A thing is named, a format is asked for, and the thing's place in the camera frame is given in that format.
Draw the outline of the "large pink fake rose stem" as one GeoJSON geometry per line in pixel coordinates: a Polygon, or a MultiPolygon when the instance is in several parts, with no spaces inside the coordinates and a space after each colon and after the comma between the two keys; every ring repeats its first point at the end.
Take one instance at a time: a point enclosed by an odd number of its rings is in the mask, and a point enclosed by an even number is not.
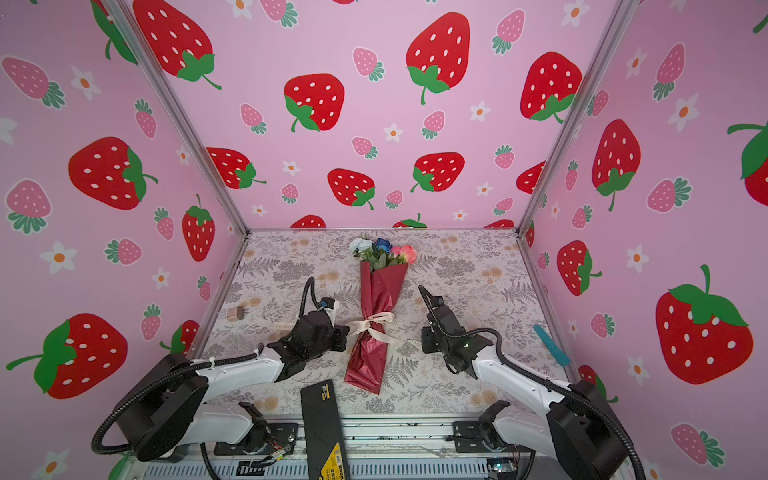
{"type": "Polygon", "coordinates": [[[418,257],[417,251],[410,245],[404,245],[399,249],[397,259],[400,263],[413,264],[418,257]]]}

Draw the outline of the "blue fake rose stem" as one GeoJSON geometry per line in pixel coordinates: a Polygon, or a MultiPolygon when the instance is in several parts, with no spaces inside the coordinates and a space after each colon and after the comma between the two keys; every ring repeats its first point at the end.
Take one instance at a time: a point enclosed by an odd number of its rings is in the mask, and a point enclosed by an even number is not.
{"type": "Polygon", "coordinates": [[[392,244],[383,238],[378,238],[375,243],[378,250],[390,252],[392,250],[392,244]]]}

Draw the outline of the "white fake flower stem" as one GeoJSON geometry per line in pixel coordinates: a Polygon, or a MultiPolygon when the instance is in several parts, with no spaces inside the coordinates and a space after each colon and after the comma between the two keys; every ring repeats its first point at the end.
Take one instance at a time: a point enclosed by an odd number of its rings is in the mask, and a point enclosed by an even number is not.
{"type": "Polygon", "coordinates": [[[367,262],[371,272],[385,268],[389,263],[391,253],[391,251],[378,250],[375,245],[376,240],[361,236],[353,239],[349,244],[351,254],[361,262],[367,262]]]}

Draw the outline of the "dark red wrapping paper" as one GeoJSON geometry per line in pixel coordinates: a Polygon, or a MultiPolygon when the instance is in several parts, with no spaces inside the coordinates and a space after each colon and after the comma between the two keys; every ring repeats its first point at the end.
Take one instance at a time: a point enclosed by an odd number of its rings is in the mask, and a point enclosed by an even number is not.
{"type": "Polygon", "coordinates": [[[379,395],[387,363],[388,346],[398,339],[386,333],[385,326],[395,319],[408,264],[395,264],[378,270],[367,261],[360,263],[361,319],[348,323],[356,338],[344,381],[356,388],[379,395]]]}

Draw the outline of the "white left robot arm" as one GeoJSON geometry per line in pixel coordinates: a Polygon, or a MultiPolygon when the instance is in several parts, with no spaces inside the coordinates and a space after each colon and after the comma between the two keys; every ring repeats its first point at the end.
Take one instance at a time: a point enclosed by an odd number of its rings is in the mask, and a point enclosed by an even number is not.
{"type": "Polygon", "coordinates": [[[300,303],[314,308],[301,308],[285,336],[246,355],[196,360],[166,355],[97,428],[92,452],[129,453],[148,462],[189,445],[216,443],[247,454],[275,446],[269,423],[253,404],[227,408],[212,401],[248,386],[285,381],[324,353],[345,350],[349,329],[335,322],[334,298],[316,296],[313,278],[306,281],[300,303]]]}

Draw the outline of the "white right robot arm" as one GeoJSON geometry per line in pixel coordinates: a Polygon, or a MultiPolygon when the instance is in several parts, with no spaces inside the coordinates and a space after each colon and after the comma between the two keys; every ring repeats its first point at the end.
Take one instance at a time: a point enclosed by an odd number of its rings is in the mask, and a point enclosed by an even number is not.
{"type": "Polygon", "coordinates": [[[493,384],[543,418],[541,440],[530,449],[555,457],[572,479],[610,479],[625,462],[636,479],[646,477],[633,441],[596,386],[556,381],[507,358],[498,331],[466,330],[442,297],[424,286],[419,293],[429,322],[422,350],[441,354],[451,373],[493,384]]]}

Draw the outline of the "beige ribbon pile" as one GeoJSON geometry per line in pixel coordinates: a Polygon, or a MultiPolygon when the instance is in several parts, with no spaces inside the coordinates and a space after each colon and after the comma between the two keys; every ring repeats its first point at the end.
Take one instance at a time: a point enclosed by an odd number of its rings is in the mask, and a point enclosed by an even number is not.
{"type": "Polygon", "coordinates": [[[388,335],[383,329],[379,330],[379,327],[383,328],[385,324],[391,323],[394,320],[395,314],[393,312],[385,311],[369,315],[362,320],[350,321],[346,323],[346,326],[349,328],[349,335],[357,337],[355,344],[360,344],[365,336],[383,344],[401,344],[404,342],[413,344],[421,343],[419,338],[400,339],[388,335]]]}

